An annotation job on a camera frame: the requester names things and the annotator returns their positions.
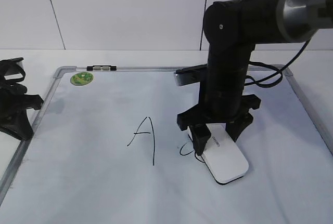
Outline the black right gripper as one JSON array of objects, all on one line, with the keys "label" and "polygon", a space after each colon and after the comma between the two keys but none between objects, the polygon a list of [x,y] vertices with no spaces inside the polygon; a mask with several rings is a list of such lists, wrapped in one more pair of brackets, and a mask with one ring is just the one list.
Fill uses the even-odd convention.
[{"label": "black right gripper", "polygon": [[253,122],[250,110],[260,107],[261,99],[254,94],[240,97],[240,104],[233,107],[233,103],[218,104],[217,109],[210,109],[203,103],[198,103],[177,115],[180,130],[189,127],[193,148],[197,155],[202,155],[211,132],[206,124],[225,123],[225,130],[236,142],[241,133]]}]

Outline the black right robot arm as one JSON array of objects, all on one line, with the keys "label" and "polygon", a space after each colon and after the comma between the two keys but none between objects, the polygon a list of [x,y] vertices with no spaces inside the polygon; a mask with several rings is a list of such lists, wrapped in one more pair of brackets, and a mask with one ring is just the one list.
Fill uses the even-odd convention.
[{"label": "black right robot arm", "polygon": [[214,2],[204,13],[209,42],[206,64],[175,72],[178,85],[199,83],[198,103],[177,116],[190,130],[194,151],[202,155],[211,137],[209,124],[224,123],[232,140],[253,122],[260,107],[256,95],[244,95],[257,44],[304,43],[320,29],[332,28],[332,0],[231,0]]}]

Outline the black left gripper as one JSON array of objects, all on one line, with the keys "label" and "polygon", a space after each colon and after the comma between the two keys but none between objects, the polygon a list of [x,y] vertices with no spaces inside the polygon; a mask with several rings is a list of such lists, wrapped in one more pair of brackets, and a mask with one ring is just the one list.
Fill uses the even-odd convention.
[{"label": "black left gripper", "polygon": [[[1,82],[1,132],[15,134],[18,140],[30,140],[33,129],[27,116],[27,109],[40,110],[44,100],[40,95],[28,95],[24,85]],[[15,129],[10,124],[15,119]]]}]

